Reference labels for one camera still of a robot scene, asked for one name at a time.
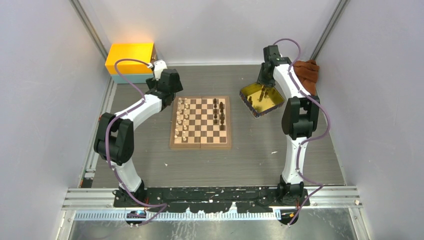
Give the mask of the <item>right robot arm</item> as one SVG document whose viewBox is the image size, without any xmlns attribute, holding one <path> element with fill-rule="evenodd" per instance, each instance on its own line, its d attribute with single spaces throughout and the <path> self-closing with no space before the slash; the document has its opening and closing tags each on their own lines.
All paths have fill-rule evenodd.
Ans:
<svg viewBox="0 0 424 240">
<path fill-rule="evenodd" d="M 281 128 L 286 136 L 286 160 L 277 185 L 277 200 L 283 205 L 291 205 L 304 195 L 304 180 L 300 176 L 306 153 L 307 140 L 317 129 L 319 107 L 312 96 L 297 78 L 293 65 L 287 57 L 282 57 L 277 45 L 263 49 L 264 62 L 258 74 L 257 83 L 267 88 L 279 85 L 286 105 L 281 119 Z"/>
</svg>

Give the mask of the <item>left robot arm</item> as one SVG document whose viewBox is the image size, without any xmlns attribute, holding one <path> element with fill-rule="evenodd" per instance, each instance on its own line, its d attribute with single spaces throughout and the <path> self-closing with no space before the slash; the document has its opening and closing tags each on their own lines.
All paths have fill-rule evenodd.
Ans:
<svg viewBox="0 0 424 240">
<path fill-rule="evenodd" d="M 159 79 L 152 77 L 146 83 L 149 90 L 139 101 L 115 114 L 105 112 L 100 116 L 93 145 L 93 150 L 115 173 L 120 190 L 126 193 L 126 200 L 135 207 L 146 200 L 144 182 L 132 160 L 135 129 L 170 106 L 176 93 L 183 90 L 176 69 L 164 69 Z"/>
</svg>

